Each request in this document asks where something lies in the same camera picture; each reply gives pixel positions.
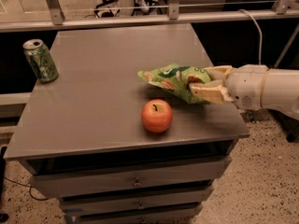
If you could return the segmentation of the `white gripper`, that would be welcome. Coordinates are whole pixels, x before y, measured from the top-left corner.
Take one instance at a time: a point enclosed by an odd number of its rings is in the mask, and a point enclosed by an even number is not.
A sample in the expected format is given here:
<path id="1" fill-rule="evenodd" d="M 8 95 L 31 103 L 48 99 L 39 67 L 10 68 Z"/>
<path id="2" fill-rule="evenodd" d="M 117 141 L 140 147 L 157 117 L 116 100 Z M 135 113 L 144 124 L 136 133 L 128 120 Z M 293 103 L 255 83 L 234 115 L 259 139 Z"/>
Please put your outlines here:
<path id="1" fill-rule="evenodd" d="M 262 87 L 269 70 L 267 66 L 247 64 L 235 69 L 231 65 L 221 65 L 206 67 L 205 70 L 214 81 L 191 82 L 189 88 L 193 96 L 214 104 L 233 102 L 239 109 L 262 108 Z"/>

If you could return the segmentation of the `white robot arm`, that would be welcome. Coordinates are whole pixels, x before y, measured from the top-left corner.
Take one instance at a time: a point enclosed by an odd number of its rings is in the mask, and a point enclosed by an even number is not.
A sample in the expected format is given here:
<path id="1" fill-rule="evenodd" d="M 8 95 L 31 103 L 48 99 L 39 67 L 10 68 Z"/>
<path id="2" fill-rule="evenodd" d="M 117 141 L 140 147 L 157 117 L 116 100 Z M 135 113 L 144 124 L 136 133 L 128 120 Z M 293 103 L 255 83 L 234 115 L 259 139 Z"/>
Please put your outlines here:
<path id="1" fill-rule="evenodd" d="M 276 110 L 299 119 L 299 71 L 247 64 L 206 69 L 211 81 L 189 84 L 193 96 L 210 103 L 233 103 L 239 109 Z"/>

